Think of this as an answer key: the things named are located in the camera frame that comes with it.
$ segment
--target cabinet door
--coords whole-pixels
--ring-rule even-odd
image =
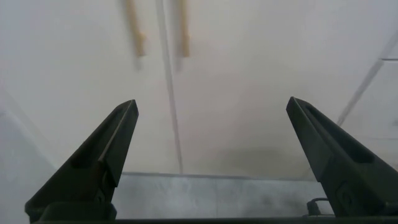
[[[187,174],[305,179],[290,96],[336,121],[397,27],[397,1],[187,0],[190,56],[167,1]]]
[[[118,104],[139,119],[124,171],[177,173],[155,1],[136,1],[137,57],[125,1],[2,1],[1,84],[40,150],[60,166]]]

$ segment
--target white cabinet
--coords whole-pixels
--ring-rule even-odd
[[[187,174],[302,179],[290,96],[336,121],[397,25],[396,1],[188,1],[181,58],[165,16]]]
[[[182,57],[178,1],[135,2],[143,57],[125,1],[0,3],[0,100],[55,166],[135,99],[125,172],[311,178],[289,98],[336,121],[398,26],[398,1],[186,0]]]
[[[1,97],[55,166],[114,107],[135,99],[140,115],[124,171],[178,173],[155,1],[136,8],[143,57],[124,1],[2,1]]]
[[[386,162],[398,165],[398,62],[384,62],[342,128]]]

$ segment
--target cabinet handle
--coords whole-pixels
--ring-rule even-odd
[[[134,0],[126,0],[127,14],[130,18],[130,28],[134,37],[134,45],[136,46],[136,54],[138,57],[144,56],[144,40],[145,35],[140,32],[137,21],[136,5]]]
[[[180,6],[180,22],[182,34],[182,55],[189,57],[189,33],[188,33],[188,15],[187,15],[187,0],[178,0]]]

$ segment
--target gray surface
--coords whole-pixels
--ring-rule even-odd
[[[316,197],[316,182],[123,175],[113,203],[117,218],[299,217]]]

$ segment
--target wooden handle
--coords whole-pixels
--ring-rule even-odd
[[[182,55],[189,57],[189,33],[188,33],[188,15],[187,15],[187,0],[178,0],[180,5],[180,22],[182,34]]]
[[[136,46],[136,54],[138,57],[144,56],[144,40],[145,35],[138,28],[136,5],[134,0],[126,0],[127,13],[130,18],[130,27],[134,36],[134,45]]]

